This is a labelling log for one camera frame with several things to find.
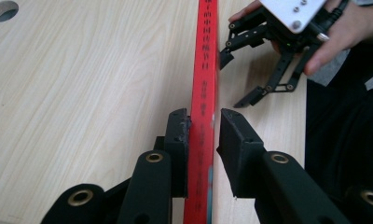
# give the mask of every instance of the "black mechanical arm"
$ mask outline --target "black mechanical arm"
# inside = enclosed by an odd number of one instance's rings
[[[72,187],[42,223],[172,223],[172,198],[187,197],[189,123],[186,109],[172,112],[166,135],[157,137],[154,149],[139,157],[130,179],[108,191],[92,184]],[[262,224],[350,223],[295,159],[264,148],[242,114],[221,110],[217,151],[233,194],[256,199]],[[373,220],[373,198],[361,192],[349,194],[347,202]]]
[[[314,52],[329,39],[327,31],[341,16],[342,11],[347,6],[348,0],[341,3],[332,12],[327,12],[323,7],[309,22],[309,25],[300,32],[295,33],[292,29],[301,26],[300,21],[294,21],[291,27],[285,27],[276,15],[273,15],[265,7],[260,7],[253,13],[232,22],[229,25],[229,37],[225,48],[220,52],[220,68],[224,68],[234,59],[232,51],[245,46],[255,48],[264,43],[264,39],[276,41],[279,45],[281,58],[278,61],[272,75],[265,87],[256,87],[244,96],[234,107],[246,107],[255,105],[264,96],[271,92],[292,92],[297,87],[300,75],[307,61]],[[280,83],[288,65],[292,62],[295,54],[307,49],[300,62],[295,68],[287,83]]]

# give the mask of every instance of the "wooden table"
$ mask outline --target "wooden table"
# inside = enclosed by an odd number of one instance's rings
[[[189,110],[198,0],[14,1],[19,12],[0,22],[0,223],[30,224],[74,185],[107,190],[129,178],[168,114]],[[228,17],[248,3],[219,1],[220,48]],[[234,55],[219,76],[218,116],[279,58],[270,44]],[[266,149],[301,163],[305,90],[303,79],[295,93],[238,110]],[[253,206],[232,197],[215,154],[213,223],[257,223]],[[174,223],[182,207],[174,201]]]

